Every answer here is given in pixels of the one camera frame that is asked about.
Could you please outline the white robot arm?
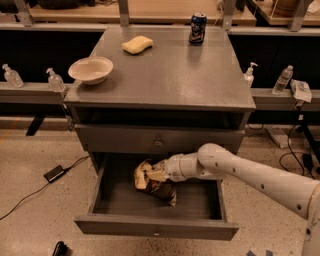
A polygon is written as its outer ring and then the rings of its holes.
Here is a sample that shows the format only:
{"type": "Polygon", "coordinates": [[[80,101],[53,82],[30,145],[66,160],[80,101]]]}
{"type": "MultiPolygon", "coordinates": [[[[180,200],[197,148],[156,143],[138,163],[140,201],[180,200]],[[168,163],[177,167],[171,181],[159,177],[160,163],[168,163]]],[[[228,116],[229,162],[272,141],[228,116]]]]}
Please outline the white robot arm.
{"type": "Polygon", "coordinates": [[[213,143],[197,152],[176,154],[156,164],[143,161],[134,171],[135,187],[156,181],[191,178],[221,180],[232,175],[307,220],[301,256],[320,256],[320,181],[282,171],[234,155],[213,143]]]}

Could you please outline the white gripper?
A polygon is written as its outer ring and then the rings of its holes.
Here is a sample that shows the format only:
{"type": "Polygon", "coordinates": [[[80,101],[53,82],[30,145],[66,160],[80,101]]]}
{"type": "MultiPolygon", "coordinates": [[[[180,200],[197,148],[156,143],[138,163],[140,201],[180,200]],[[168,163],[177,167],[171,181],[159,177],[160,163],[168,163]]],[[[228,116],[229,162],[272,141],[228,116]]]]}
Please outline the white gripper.
{"type": "Polygon", "coordinates": [[[165,182],[166,178],[160,172],[164,170],[165,176],[173,182],[181,182],[183,175],[180,170],[180,160],[182,155],[171,156],[168,160],[164,159],[152,166],[152,170],[156,172],[144,172],[142,170],[135,171],[135,187],[143,190],[147,187],[150,180],[165,182]]]}

